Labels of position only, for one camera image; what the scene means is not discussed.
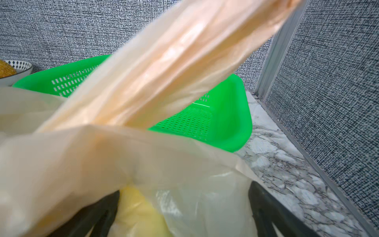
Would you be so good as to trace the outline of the banana print plastic bag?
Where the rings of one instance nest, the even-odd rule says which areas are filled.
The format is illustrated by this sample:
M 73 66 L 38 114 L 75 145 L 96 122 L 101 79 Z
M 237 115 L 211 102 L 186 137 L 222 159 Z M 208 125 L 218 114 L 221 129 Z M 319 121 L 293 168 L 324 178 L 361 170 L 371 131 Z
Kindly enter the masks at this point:
M 233 153 L 150 131 L 230 76 L 298 1 L 180 1 L 66 100 L 1 90 L 1 236 L 45 237 L 134 186 L 159 212 L 135 236 L 255 237 L 256 174 Z

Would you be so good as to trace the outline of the patterned bowl with yellow food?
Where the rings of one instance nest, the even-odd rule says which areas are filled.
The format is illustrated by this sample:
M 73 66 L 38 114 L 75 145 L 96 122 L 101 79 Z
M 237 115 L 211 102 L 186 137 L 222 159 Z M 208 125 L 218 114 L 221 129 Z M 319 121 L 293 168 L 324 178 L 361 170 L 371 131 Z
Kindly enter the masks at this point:
M 32 73 L 33 65 L 21 60 L 1 60 L 1 87 L 11 87 Z

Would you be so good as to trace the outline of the green plastic basket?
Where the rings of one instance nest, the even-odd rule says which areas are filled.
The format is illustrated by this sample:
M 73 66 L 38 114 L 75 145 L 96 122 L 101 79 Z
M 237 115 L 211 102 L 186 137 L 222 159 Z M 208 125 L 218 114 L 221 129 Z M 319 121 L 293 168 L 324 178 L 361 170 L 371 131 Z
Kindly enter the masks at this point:
M 14 87 L 69 97 L 107 58 L 108 55 L 96 56 L 37 72 L 19 80 Z M 252 132 L 242 79 L 230 75 L 187 108 L 150 130 L 192 138 L 229 152 L 238 151 Z

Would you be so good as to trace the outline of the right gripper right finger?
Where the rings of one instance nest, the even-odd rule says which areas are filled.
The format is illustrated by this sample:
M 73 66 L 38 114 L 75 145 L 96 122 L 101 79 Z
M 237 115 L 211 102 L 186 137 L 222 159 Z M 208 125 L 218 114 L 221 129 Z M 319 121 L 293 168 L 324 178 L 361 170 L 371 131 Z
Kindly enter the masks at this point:
M 259 237 L 277 237 L 276 229 L 284 237 L 319 237 L 258 182 L 252 181 L 248 198 Z

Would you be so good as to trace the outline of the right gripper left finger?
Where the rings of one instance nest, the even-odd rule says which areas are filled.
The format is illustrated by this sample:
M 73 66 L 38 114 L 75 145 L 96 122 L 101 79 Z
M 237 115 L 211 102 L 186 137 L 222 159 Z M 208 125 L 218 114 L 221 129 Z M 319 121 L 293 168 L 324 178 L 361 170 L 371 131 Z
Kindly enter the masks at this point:
M 50 237 L 106 237 L 115 220 L 120 191 L 82 208 L 73 218 L 56 229 Z

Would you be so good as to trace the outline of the yellow banana bunch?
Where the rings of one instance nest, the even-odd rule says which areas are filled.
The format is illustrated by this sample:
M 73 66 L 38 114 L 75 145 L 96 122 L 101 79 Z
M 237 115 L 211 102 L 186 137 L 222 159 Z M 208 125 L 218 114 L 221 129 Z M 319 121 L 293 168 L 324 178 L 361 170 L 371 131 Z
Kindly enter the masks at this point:
M 163 215 L 133 186 L 120 190 L 109 237 L 170 237 Z

